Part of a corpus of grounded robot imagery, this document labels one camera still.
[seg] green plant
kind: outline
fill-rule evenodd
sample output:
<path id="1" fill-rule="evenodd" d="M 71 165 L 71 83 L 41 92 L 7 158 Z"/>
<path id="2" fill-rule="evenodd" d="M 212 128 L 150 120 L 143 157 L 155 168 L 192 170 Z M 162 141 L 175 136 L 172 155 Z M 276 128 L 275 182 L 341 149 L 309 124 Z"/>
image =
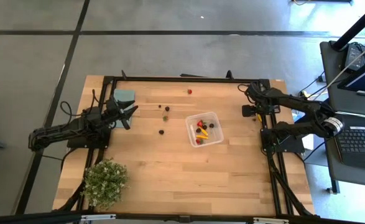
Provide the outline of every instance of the green plant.
<path id="1" fill-rule="evenodd" d="M 85 170 L 85 186 L 82 194 L 90 205 L 109 209 L 121 200 L 121 190 L 128 180 L 126 166 L 105 159 Z"/>

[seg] clear plastic container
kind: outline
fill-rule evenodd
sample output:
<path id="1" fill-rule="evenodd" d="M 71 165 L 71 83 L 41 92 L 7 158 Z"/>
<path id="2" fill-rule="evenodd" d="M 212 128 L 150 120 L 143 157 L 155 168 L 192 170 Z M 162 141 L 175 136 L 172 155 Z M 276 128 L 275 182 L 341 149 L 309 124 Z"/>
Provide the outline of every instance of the clear plastic container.
<path id="1" fill-rule="evenodd" d="M 203 144 L 196 143 L 196 135 L 205 136 L 203 133 L 196 133 L 196 129 L 199 128 L 197 123 L 200 120 L 205 122 L 207 125 L 206 132 L 208 134 L 208 139 L 204 139 Z M 190 144 L 193 147 L 203 147 L 224 141 L 224 134 L 222 133 L 221 125 L 219 124 L 217 114 L 214 112 L 189 116 L 185 119 L 185 122 L 187 124 Z"/>

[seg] white cable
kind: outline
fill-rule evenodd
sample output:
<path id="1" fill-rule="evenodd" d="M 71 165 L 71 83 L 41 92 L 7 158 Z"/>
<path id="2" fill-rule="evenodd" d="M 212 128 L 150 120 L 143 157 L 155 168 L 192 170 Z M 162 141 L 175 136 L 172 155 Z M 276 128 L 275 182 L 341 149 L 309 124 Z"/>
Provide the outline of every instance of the white cable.
<path id="1" fill-rule="evenodd" d="M 317 97 L 315 97 L 313 100 L 316 100 L 322 93 L 324 93 L 337 79 L 338 77 L 340 77 L 344 72 L 345 70 L 347 70 L 347 68 L 349 68 L 349 66 L 351 66 L 357 59 L 361 58 L 363 55 L 365 54 L 365 51 L 362 52 L 359 56 L 357 56 L 351 63 L 349 63 L 344 69 L 342 69 L 342 71 L 340 71 L 340 73 L 336 76 L 336 78 L 334 78 L 327 86 L 326 88 L 321 91 L 319 93 L 319 95 Z"/>

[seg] wooden tabletop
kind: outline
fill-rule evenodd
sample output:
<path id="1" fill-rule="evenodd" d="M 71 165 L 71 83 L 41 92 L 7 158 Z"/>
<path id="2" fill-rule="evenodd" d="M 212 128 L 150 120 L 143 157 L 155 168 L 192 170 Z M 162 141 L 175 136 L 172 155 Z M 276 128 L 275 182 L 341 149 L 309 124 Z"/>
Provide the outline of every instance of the wooden tabletop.
<path id="1" fill-rule="evenodd" d="M 103 76 L 87 76 L 78 111 L 90 106 L 91 90 L 100 93 L 102 81 Z M 249 102 L 237 85 L 117 82 L 117 89 L 135 91 L 139 108 L 130 130 L 112 131 L 104 153 L 105 158 L 126 165 L 130 177 L 130 188 L 122 192 L 123 201 L 107 212 L 275 215 L 269 168 L 260 152 L 261 123 L 242 117 L 241 107 Z M 286 92 L 282 80 L 271 80 L 271 86 Z M 170 107 L 169 120 L 164 122 L 166 106 Z M 224 141 L 192 147 L 185 118 L 209 111 L 217 114 Z M 276 117 L 293 122 L 291 110 L 284 107 Z M 81 183 L 87 151 L 77 149 L 65 160 L 53 208 L 61 207 Z M 302 161 L 288 153 L 284 158 L 291 189 L 307 210 L 314 212 Z"/>

